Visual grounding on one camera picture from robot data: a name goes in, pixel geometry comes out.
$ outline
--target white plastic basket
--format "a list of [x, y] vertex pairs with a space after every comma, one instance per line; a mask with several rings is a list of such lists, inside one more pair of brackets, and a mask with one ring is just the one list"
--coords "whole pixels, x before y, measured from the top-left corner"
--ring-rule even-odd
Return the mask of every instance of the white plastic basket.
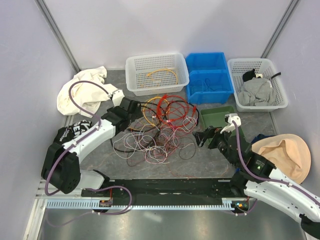
[[189, 83], [189, 73], [181, 53], [129, 57], [125, 62], [125, 82], [136, 96], [180, 92]]
[[243, 106], [239, 103], [238, 93], [244, 84], [243, 74], [255, 69], [255, 74], [263, 74], [264, 78], [272, 77], [277, 74], [272, 61], [266, 58], [234, 58], [228, 61], [230, 76], [232, 77], [232, 85], [234, 89], [234, 97], [236, 109], [239, 112], [271, 112], [275, 109], [282, 109], [288, 106], [288, 99], [284, 87], [279, 76], [271, 80], [272, 86], [276, 91], [275, 106]]

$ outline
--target tangled cable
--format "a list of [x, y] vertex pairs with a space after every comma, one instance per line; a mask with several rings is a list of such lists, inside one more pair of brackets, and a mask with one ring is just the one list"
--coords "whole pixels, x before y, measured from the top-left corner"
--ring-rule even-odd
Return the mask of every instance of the tangled cable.
[[[110, 140], [114, 152], [126, 159], [130, 167], [144, 161], [168, 164], [168, 157], [176, 151], [181, 159], [191, 159], [196, 153], [196, 145], [187, 135], [198, 125], [197, 108], [177, 95], [156, 96], [141, 104], [143, 118], [133, 123], [127, 129], [129, 132], [118, 140]], [[182, 151], [190, 147], [191, 157], [182, 157]], [[130, 164], [130, 158], [136, 152], [143, 152], [143, 160]]]

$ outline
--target blue bin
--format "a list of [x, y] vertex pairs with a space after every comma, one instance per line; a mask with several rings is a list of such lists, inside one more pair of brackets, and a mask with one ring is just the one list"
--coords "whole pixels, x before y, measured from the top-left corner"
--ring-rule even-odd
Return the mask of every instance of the blue bin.
[[186, 59], [189, 84], [186, 86], [191, 104], [224, 104], [234, 93], [223, 52], [191, 53]]

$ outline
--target gray garment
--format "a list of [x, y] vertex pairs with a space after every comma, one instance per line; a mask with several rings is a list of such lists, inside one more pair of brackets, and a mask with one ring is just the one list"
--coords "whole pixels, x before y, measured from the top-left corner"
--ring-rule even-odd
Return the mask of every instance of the gray garment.
[[254, 77], [243, 83], [238, 99], [242, 106], [274, 106], [276, 91], [270, 80]]

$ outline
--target gray tabletop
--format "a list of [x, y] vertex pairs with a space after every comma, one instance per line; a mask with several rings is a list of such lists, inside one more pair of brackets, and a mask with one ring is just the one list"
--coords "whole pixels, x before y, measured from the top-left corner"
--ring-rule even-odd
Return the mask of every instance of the gray tabletop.
[[[155, 95], [135, 96], [134, 93], [127, 90], [126, 76], [124, 70], [110, 70], [107, 73], [105, 84], [113, 84], [115, 87], [122, 89], [125, 96], [138, 101], [146, 101]], [[187, 99], [185, 89], [181, 92], [174, 93]], [[107, 109], [112, 107], [111, 101], [102, 102], [96, 114], [102, 116]], [[232, 106], [236, 110], [236, 103], [233, 96], [225, 104], [201, 104], [197, 108], [199, 110], [218, 108], [224, 106]], [[258, 134], [274, 135], [275, 131], [272, 119], [268, 112], [239, 112], [241, 118], [241, 127], [247, 141], [251, 141]], [[96, 122], [95, 119], [87, 118], [79, 114], [74, 116], [73, 122], [87, 119]], [[115, 137], [119, 139], [124, 133], [120, 133]], [[136, 152], [130, 159], [129, 163], [134, 165], [144, 159], [142, 152]], [[178, 152], [170, 155], [168, 164], [150, 164], [142, 161], [136, 166], [129, 166], [125, 159], [117, 156], [110, 144], [110, 141], [102, 143], [94, 151], [92, 151], [81, 163], [83, 170], [99, 170], [112, 179], [145, 179], [145, 178], [230, 178], [234, 174], [234, 168], [224, 158], [217, 149], [207, 149], [206, 147], [196, 147], [194, 157], [184, 160], [179, 157]]]

